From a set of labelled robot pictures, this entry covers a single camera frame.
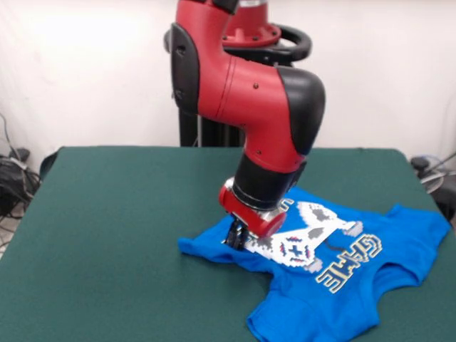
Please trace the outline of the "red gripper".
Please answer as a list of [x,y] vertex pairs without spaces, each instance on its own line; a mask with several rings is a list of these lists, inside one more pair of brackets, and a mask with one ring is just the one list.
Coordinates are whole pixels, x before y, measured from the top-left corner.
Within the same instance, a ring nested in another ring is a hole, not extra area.
[[219,203],[235,218],[224,243],[235,250],[243,250],[248,231],[257,237],[270,237],[283,225],[286,213],[278,207],[272,211],[261,211],[247,206],[236,198],[233,185],[234,178],[231,177],[225,181],[219,192]]

